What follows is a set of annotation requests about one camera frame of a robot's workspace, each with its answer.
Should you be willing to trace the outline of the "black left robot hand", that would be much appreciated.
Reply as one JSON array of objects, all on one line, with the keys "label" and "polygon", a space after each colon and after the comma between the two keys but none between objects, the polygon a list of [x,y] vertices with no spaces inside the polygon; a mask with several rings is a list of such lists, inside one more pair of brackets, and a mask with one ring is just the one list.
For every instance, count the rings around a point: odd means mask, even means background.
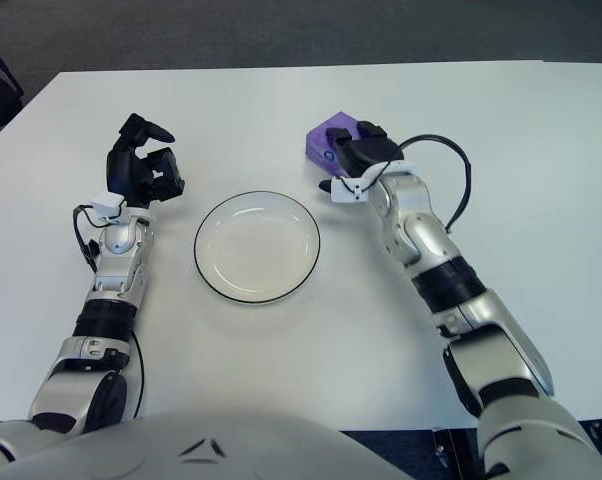
[{"label": "black left robot hand", "polygon": [[170,148],[155,150],[144,157],[136,154],[136,149],[149,139],[163,143],[175,141],[167,130],[132,113],[107,155],[108,191],[122,195],[131,208],[148,208],[153,201],[176,198],[185,188]]}]

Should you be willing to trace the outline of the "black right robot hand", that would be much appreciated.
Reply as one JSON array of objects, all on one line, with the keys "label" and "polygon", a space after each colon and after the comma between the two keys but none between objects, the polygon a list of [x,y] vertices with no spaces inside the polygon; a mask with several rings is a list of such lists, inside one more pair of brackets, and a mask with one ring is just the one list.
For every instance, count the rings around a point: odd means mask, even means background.
[{"label": "black right robot hand", "polygon": [[383,128],[343,112],[306,135],[306,155],[331,177],[360,177],[372,165],[404,159]]}]

